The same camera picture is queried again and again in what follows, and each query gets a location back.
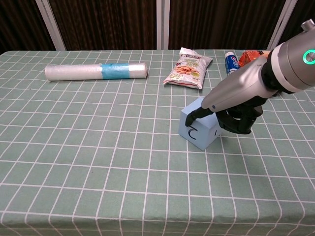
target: blue foam block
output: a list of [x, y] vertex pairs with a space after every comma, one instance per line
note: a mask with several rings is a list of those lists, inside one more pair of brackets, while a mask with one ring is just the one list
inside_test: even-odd
[[181, 111], [178, 133], [201, 150], [205, 150], [222, 132], [215, 114], [196, 119], [190, 127], [185, 126], [187, 115], [201, 106], [203, 97], [190, 103]]

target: table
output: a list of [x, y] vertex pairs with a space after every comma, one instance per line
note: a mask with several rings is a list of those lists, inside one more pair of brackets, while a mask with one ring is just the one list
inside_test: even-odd
[[[163, 85], [178, 50], [0, 56], [0, 235], [314, 236], [315, 90], [263, 105], [205, 151], [178, 135], [204, 88]], [[234, 51], [239, 57], [243, 51]], [[49, 82], [47, 64], [146, 62], [147, 79]]]

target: brown curtain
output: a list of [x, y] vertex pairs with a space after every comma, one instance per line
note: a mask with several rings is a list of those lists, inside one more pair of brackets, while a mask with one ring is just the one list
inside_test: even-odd
[[155, 0], [50, 0], [68, 50], [156, 48]]
[[299, 0], [286, 24], [279, 44], [302, 32], [301, 24], [308, 19], [315, 22], [315, 0]]
[[169, 48], [265, 49], [285, 0], [171, 0]]
[[35, 0], [0, 0], [0, 54], [55, 50]]

